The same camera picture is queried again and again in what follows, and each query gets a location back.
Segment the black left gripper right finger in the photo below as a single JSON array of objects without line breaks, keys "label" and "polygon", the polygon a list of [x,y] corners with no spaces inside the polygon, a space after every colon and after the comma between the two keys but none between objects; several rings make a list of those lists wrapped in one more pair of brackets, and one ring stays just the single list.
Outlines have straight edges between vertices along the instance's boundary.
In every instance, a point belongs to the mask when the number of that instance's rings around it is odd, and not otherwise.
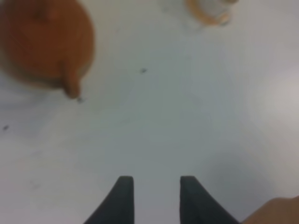
[{"label": "black left gripper right finger", "polygon": [[194,176],[180,177],[180,223],[237,224]]}]

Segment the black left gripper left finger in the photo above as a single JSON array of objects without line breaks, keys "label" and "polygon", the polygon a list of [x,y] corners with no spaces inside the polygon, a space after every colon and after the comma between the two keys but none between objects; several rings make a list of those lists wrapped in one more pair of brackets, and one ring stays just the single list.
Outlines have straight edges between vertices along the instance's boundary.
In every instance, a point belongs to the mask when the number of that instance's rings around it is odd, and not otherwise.
[{"label": "black left gripper left finger", "polygon": [[133,224],[135,222],[134,179],[121,176],[86,224]]}]

